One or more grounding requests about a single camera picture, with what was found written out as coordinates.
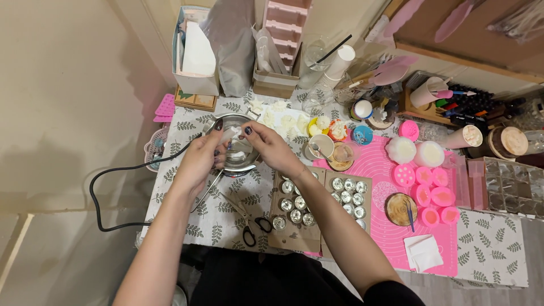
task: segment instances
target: table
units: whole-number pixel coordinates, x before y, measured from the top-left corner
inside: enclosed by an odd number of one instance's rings
[[[278,100],[284,100],[290,103],[291,108],[301,109],[301,102],[306,94],[307,91],[297,89],[292,98],[287,100],[256,95],[252,90],[249,90],[244,97],[219,97],[215,113],[245,113],[249,101],[253,99],[264,101],[264,104],[268,105]],[[327,106],[323,112],[331,119],[350,119],[348,109],[337,103]],[[176,107],[168,132],[168,141],[165,144],[164,157],[179,152],[191,139],[194,139],[198,133],[202,132],[204,123],[210,117],[209,112]],[[398,134],[398,126],[402,120],[404,119],[399,117],[390,128],[374,131],[374,134],[394,137]],[[349,128],[361,124],[366,125],[364,122],[350,123]],[[296,137],[288,142],[288,145],[304,164],[310,166],[312,161],[304,156],[301,149],[305,141],[305,137]],[[161,163],[145,218],[147,222],[155,217],[172,184],[181,158],[182,156],[179,156],[172,161]],[[213,179],[213,175],[208,177],[208,186]],[[204,204],[189,216],[184,243],[273,254],[290,252],[268,246],[268,237],[263,232],[256,232],[257,244],[254,247],[246,246],[242,240],[242,229],[245,225],[243,219],[219,194],[219,192],[227,195],[237,192],[253,218],[268,217],[270,215],[272,184],[273,170],[264,163],[244,177],[221,178],[217,183],[217,188],[212,188]],[[459,274],[456,278],[452,278],[452,281],[459,286],[469,287],[527,286],[527,266],[524,248],[520,243],[523,242],[521,221],[517,217],[506,218],[475,211],[463,211],[461,216],[462,220],[458,223]],[[143,227],[137,244],[142,241],[146,233],[147,227]]]

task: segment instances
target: person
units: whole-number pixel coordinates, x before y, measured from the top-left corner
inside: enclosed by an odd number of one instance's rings
[[[364,305],[424,303],[400,280],[378,245],[338,205],[274,130],[250,121],[243,134],[263,161],[290,178],[306,199],[338,267]],[[228,142],[219,144],[222,121],[192,141],[163,203],[149,227],[113,305],[169,306],[195,197],[210,169],[222,168]],[[363,304],[317,260],[302,254],[259,254],[213,248],[193,292],[191,305]]]

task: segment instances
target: black scissors handle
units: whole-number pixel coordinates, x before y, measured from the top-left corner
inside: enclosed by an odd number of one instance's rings
[[[259,225],[261,230],[264,231],[265,233],[269,234],[272,232],[272,223],[268,219],[263,217],[258,217],[258,218],[255,218],[255,223],[257,223],[257,225]]]
[[[253,241],[253,243],[249,243],[246,239],[246,234],[249,234],[249,238],[251,238],[250,241]],[[242,238],[244,239],[245,245],[248,247],[254,247],[257,244],[257,241],[255,240],[255,235],[251,232],[251,229],[248,225],[244,227],[244,232],[242,233]]]

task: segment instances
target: black straw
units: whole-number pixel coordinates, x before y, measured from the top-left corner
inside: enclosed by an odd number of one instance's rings
[[[351,34],[349,34],[348,37],[346,37],[344,40],[342,40],[342,42],[339,43],[336,47],[334,47],[329,53],[325,54],[324,57],[322,57],[317,62],[313,63],[309,68],[314,67],[315,65],[317,65],[317,64],[321,63],[322,61],[324,61],[327,57],[329,57],[331,54],[333,54],[334,51],[336,51],[338,48],[340,48],[340,46],[345,44],[345,42],[348,41],[350,38],[351,38]]]

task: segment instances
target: black power cord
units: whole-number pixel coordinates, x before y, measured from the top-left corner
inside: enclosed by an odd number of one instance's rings
[[[202,136],[202,133],[198,134],[193,140],[199,138]],[[125,224],[121,224],[121,225],[117,225],[115,227],[112,227],[112,228],[107,228],[105,229],[103,226],[102,226],[102,217],[100,216],[100,206],[98,204],[98,199],[96,199],[96,195],[95,195],[95,191],[94,191],[94,185],[95,185],[95,182],[96,180],[102,176],[103,174],[106,174],[106,173],[109,173],[109,172],[113,172],[113,171],[119,171],[119,170],[134,170],[134,169],[138,169],[138,168],[141,168],[141,167],[145,167],[145,166],[148,166],[148,165],[151,165],[151,164],[154,164],[154,163],[159,163],[159,162],[165,162],[165,161],[170,161],[170,160],[173,160],[174,158],[178,157],[181,153],[185,152],[185,150],[187,150],[187,148],[189,147],[189,145],[191,144],[192,140],[186,145],[183,147],[183,149],[181,149],[178,153],[170,156],[170,157],[167,157],[167,158],[163,158],[161,160],[156,160],[156,161],[150,161],[150,162],[147,162],[145,164],[141,164],[141,165],[138,165],[138,166],[134,166],[134,167],[120,167],[120,168],[112,168],[112,169],[108,169],[108,170],[104,170],[100,173],[98,173],[92,180],[91,180],[91,184],[89,184],[89,193],[91,194],[91,198],[92,198],[92,201],[95,203],[95,207],[96,207],[96,221],[98,223],[98,229],[100,229],[101,231],[104,231],[104,232],[108,232],[108,231],[112,231],[112,230],[116,230],[116,229],[121,229],[121,228],[125,228],[125,227],[131,227],[131,226],[145,226],[145,227],[148,227],[149,225],[151,225],[151,223],[146,223],[146,222],[132,222],[132,223],[125,223]]]

